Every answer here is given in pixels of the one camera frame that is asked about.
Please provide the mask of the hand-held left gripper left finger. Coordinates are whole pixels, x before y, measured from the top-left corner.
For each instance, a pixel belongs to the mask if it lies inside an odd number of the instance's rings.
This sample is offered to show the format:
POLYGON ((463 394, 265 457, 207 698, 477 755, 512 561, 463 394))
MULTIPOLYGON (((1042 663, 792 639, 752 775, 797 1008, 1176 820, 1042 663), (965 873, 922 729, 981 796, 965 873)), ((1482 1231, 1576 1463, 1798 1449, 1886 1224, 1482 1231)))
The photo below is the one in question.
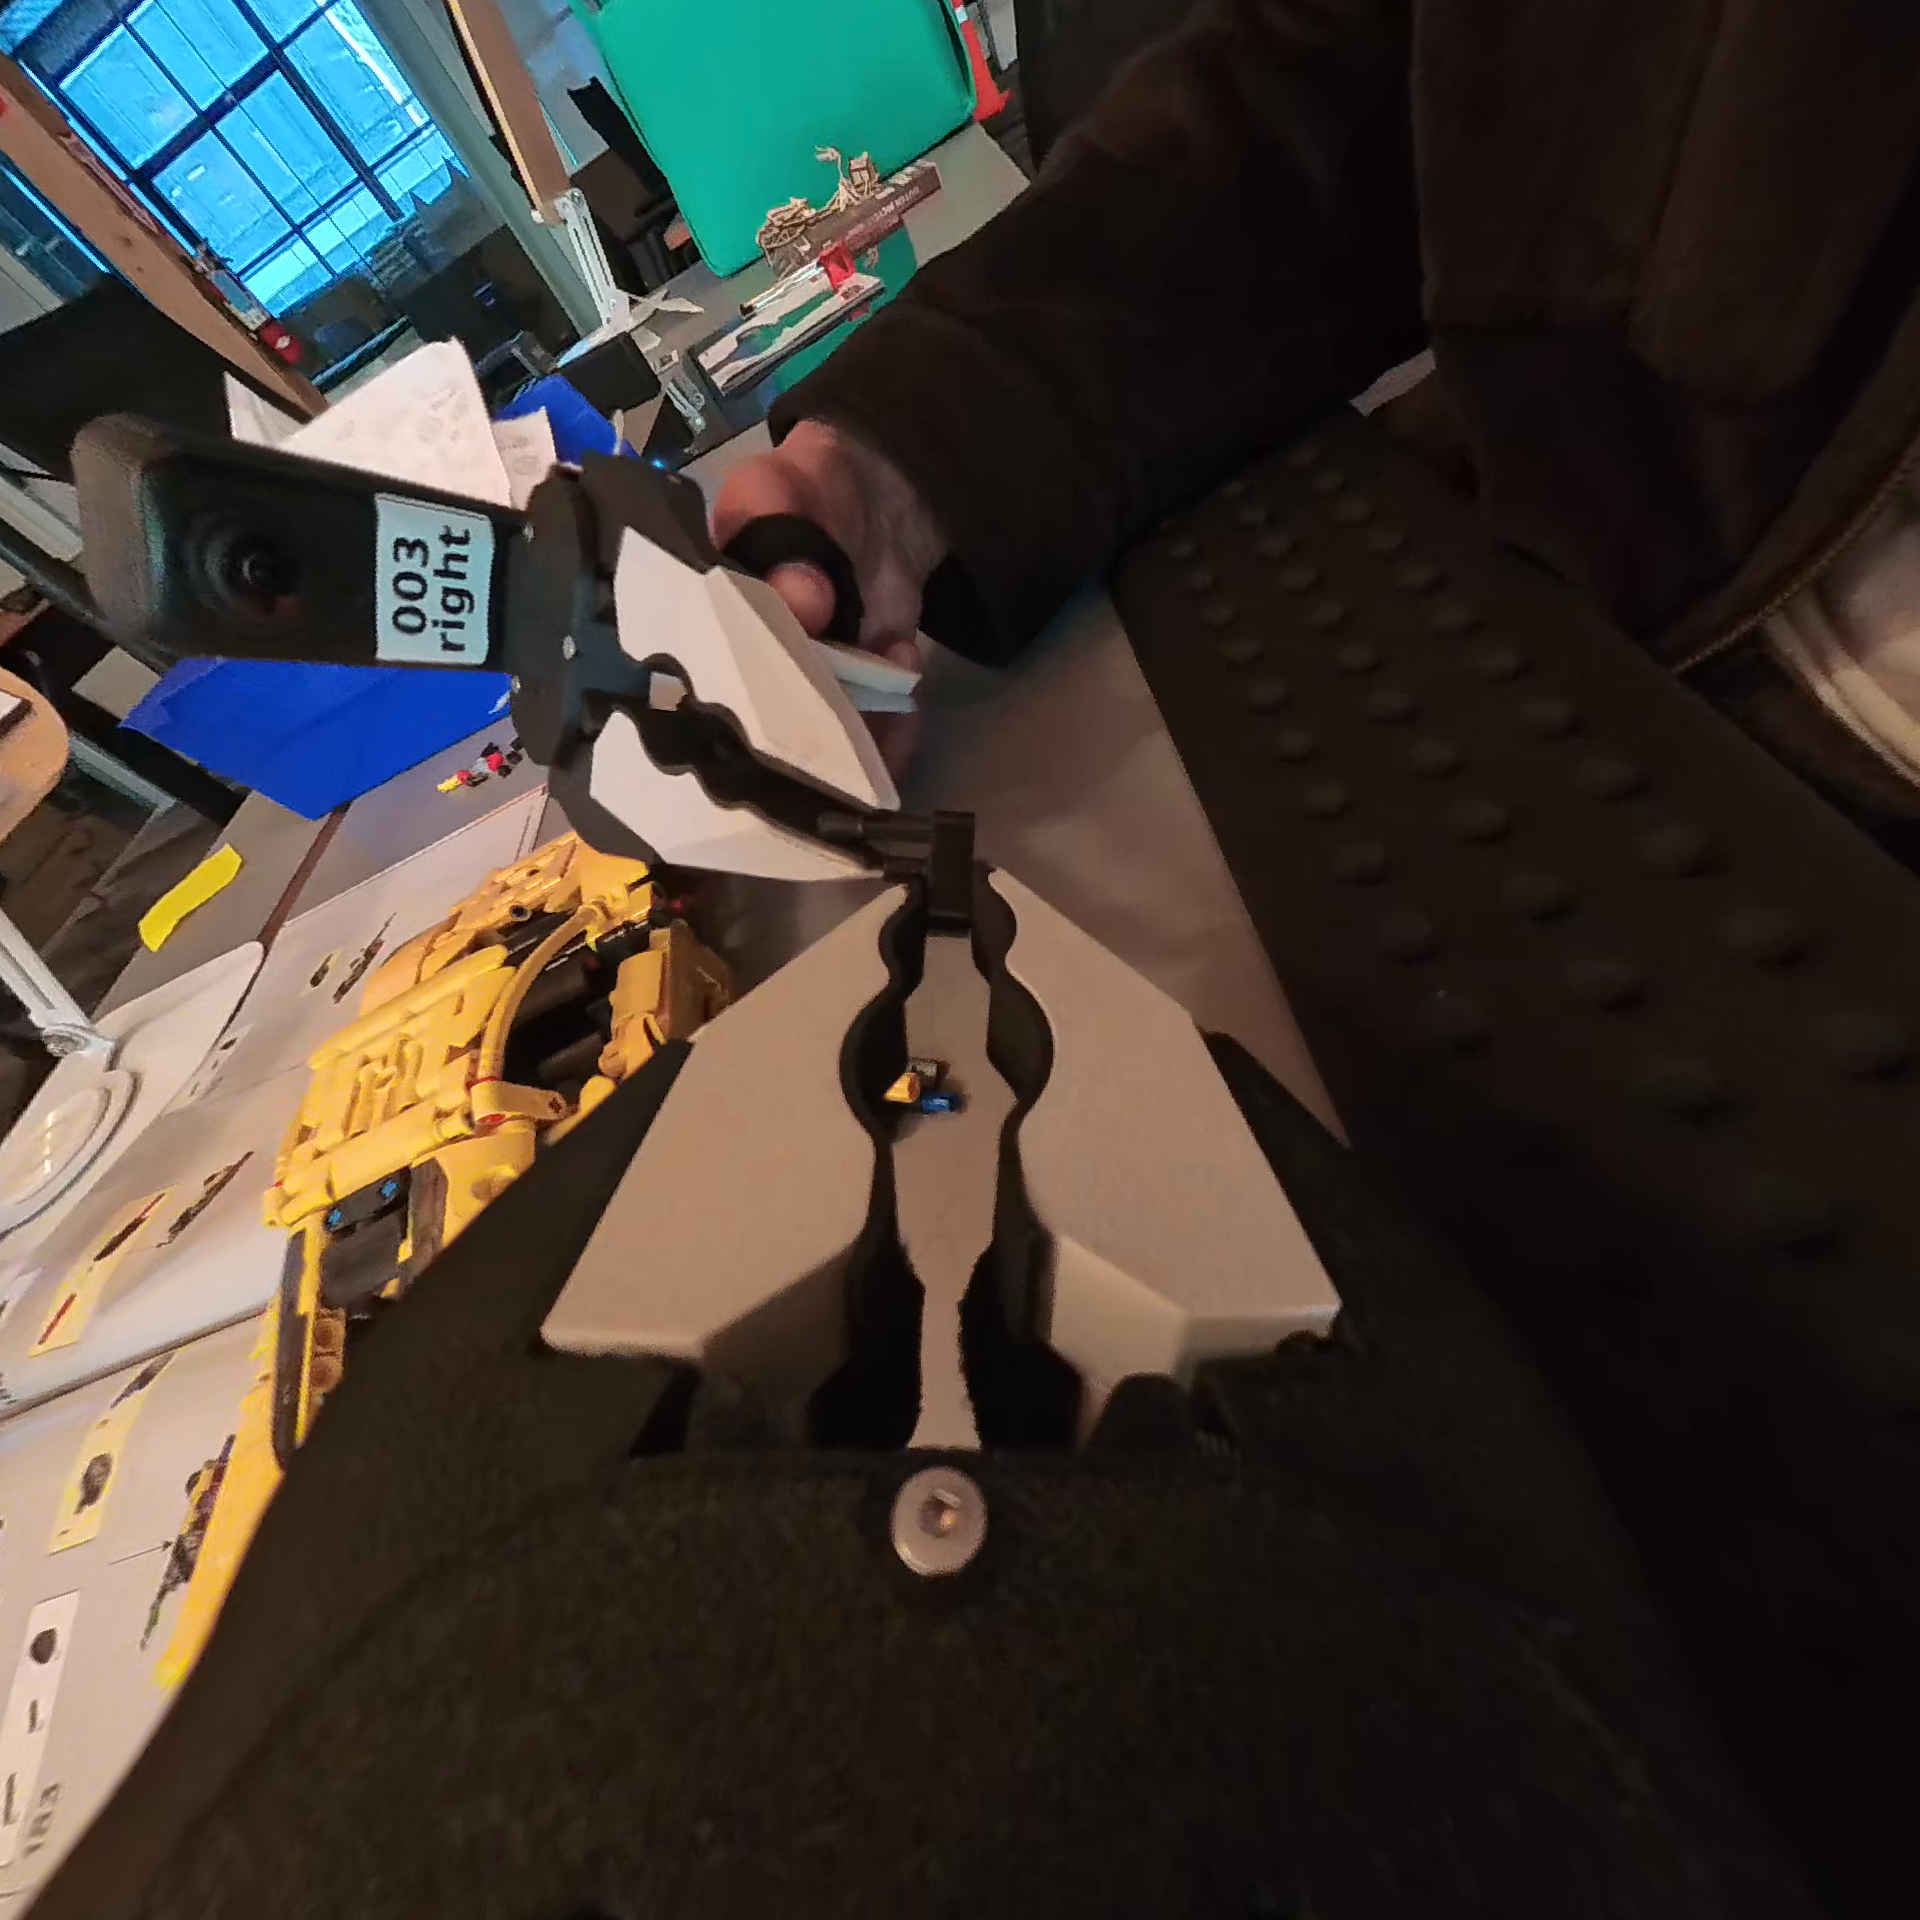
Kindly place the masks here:
POLYGON ((545 1344, 747 1387, 810 1443, 904 1443, 922 1281, 883 1075, 906 1064, 922 894, 895 882, 691 1042, 545 1320, 545 1344))

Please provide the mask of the large paned window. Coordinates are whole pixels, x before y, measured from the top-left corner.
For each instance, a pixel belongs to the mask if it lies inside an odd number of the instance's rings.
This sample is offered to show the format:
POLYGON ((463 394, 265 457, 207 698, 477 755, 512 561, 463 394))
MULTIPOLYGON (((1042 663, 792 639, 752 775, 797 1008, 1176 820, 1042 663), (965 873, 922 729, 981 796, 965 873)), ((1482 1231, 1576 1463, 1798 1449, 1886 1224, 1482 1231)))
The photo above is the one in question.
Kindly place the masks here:
POLYGON ((403 320, 451 264, 467 169, 361 4, 15 3, 6 55, 307 375, 403 320))

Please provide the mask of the orange traffic cone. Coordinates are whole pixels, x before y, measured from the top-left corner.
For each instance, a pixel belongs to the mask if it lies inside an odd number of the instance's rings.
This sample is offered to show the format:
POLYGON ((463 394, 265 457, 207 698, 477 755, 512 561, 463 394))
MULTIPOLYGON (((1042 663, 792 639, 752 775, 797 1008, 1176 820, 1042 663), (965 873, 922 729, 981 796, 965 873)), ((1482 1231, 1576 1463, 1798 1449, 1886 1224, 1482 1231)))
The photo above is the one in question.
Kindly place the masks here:
POLYGON ((1015 4, 950 3, 974 83, 974 120, 981 127, 1018 106, 1015 4))

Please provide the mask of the dark red box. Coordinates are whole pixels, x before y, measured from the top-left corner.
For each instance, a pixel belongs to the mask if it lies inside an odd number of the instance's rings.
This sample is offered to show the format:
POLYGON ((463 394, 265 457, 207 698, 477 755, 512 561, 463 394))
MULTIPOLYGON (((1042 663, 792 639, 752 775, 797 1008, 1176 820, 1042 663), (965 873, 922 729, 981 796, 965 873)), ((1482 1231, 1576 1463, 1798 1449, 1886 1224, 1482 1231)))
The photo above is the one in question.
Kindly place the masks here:
POLYGON ((891 177, 848 179, 832 203, 808 230, 817 251, 866 255, 906 227, 909 212, 944 190, 941 164, 914 160, 891 177))

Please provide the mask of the white patterned paper bag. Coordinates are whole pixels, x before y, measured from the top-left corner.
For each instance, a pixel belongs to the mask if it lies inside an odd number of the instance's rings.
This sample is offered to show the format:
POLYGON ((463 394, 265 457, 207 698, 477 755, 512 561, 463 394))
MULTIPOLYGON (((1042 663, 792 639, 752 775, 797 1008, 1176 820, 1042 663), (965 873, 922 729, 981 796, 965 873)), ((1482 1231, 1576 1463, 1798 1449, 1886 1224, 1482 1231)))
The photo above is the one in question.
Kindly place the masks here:
POLYGON ((237 441, 336 464, 410 489, 523 513, 561 464, 545 412, 494 424, 457 343, 424 346, 376 374, 326 414, 298 424, 225 375, 237 441))

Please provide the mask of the printed flat box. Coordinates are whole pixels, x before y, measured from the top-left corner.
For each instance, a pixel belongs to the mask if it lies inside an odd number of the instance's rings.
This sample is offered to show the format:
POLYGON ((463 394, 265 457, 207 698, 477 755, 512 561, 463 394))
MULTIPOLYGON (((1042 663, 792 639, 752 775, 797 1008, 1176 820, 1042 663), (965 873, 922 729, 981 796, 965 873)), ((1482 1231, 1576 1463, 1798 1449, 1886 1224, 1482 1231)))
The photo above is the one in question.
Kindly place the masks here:
POLYGON ((824 264, 814 264, 743 305, 738 318, 694 355, 694 366, 721 396, 751 388, 774 369, 863 318, 886 294, 879 274, 848 272, 835 279, 824 264))

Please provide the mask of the blue plastic bin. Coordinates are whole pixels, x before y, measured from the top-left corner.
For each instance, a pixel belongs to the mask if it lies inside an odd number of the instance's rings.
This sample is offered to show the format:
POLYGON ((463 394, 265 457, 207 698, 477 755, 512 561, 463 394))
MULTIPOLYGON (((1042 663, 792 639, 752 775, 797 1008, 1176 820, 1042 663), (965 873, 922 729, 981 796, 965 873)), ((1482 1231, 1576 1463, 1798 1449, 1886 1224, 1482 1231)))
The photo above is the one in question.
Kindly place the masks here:
MULTIPOLYGON (((638 374, 625 400, 589 398, 583 374, 526 382, 488 416, 547 414, 561 462, 631 454, 617 409, 658 398, 638 374)), ((511 724, 501 674, 433 674, 350 663, 191 662, 174 665, 134 710, 134 732, 310 818, 365 799, 477 732, 511 724)))

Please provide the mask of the person's right hand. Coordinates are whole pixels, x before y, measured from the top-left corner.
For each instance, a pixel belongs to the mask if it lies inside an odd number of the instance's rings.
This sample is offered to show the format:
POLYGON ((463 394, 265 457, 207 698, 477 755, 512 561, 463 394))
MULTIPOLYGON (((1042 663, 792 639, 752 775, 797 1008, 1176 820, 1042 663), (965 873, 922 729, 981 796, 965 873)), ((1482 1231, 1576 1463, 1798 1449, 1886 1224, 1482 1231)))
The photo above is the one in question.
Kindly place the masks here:
POLYGON ((923 598, 950 543, 902 471, 829 424, 798 424, 727 473, 710 510, 712 539, 725 544, 777 514, 817 523, 848 555, 864 606, 859 644, 922 667, 923 598))

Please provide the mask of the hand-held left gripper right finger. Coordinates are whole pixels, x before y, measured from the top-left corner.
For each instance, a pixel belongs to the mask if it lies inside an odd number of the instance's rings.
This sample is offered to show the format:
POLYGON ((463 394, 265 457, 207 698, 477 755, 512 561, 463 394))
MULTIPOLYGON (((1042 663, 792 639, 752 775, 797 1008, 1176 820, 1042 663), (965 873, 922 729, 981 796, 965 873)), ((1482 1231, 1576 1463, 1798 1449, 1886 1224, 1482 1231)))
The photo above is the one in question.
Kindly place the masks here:
POLYGON ((1013 1100, 967 1284, 983 1443, 1079 1443, 1134 1379, 1327 1337, 1328 1270, 1187 1008, 1008 871, 974 879, 1013 1100))

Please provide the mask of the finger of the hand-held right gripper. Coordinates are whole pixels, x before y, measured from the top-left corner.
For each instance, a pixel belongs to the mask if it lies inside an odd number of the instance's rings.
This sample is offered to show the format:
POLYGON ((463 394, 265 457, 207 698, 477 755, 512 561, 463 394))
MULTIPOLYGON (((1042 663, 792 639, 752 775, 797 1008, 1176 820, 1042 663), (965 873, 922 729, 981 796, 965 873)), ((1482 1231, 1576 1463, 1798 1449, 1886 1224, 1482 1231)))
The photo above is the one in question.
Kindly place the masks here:
POLYGON ((696 568, 640 531, 615 553, 615 635, 679 687, 640 714, 647 756, 719 806, 813 825, 831 810, 896 812, 874 718, 906 714, 906 667, 806 633, 768 583, 725 562, 696 568))
POLYGON ((589 799, 657 867, 858 881, 855 825, 895 815, 895 774, 848 704, 591 704, 589 799))

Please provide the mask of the person's right forearm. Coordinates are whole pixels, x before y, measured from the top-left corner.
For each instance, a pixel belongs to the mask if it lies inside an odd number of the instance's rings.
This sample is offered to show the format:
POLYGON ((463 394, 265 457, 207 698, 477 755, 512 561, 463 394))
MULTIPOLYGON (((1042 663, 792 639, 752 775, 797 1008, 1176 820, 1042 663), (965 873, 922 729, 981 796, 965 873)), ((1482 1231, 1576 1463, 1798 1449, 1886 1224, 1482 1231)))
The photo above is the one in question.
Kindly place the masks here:
POLYGON ((920 630, 1027 647, 1134 535, 1424 343, 1414 4, 1202 4, 776 412, 950 543, 920 630))

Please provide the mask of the wooden beam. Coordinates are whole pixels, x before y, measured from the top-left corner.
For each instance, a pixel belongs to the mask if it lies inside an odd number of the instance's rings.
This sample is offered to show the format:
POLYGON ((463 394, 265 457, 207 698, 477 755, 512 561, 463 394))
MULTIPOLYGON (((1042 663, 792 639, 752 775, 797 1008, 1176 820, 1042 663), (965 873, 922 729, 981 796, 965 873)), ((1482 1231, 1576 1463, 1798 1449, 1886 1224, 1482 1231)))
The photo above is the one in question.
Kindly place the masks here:
POLYGON ((139 207, 10 55, 2 58, 2 156, 113 272, 245 382, 298 419, 327 412, 327 398, 237 318, 197 256, 139 207))

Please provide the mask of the yellow toy brick car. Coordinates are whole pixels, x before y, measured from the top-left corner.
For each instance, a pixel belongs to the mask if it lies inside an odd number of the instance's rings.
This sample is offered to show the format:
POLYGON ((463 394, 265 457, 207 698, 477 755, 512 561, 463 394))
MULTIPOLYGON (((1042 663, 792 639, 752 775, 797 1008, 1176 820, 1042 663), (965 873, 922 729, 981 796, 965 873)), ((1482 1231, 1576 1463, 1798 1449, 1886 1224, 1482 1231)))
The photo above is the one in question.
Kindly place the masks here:
POLYGON ((265 1193, 287 1235, 254 1379, 187 1514, 150 1631, 200 1663, 257 1530, 378 1322, 549 1147, 734 999, 691 882, 566 832, 374 967, 307 1060, 265 1193))

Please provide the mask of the yellow tape piece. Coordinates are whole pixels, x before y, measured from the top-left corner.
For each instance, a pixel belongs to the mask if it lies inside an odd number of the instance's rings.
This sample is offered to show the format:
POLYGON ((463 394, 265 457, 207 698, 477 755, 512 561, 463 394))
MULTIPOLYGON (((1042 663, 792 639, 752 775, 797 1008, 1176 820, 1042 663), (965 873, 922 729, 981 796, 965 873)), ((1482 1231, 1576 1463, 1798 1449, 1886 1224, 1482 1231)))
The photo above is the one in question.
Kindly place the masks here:
POLYGON ((168 947, 181 927, 216 900, 237 882, 245 868, 239 848, 221 843, 203 859, 171 884, 138 922, 136 932, 146 953, 168 947))

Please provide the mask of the green backdrop panel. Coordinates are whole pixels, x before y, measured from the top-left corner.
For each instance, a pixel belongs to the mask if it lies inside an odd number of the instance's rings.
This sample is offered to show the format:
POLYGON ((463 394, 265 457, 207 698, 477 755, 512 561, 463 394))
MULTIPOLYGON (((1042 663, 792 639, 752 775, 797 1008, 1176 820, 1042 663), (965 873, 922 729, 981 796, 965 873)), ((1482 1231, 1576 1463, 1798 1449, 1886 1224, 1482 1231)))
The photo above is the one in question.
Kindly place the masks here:
POLYGON ((759 259, 770 211, 832 193, 818 152, 883 177, 974 121, 946 3, 575 3, 621 111, 715 274, 759 259))

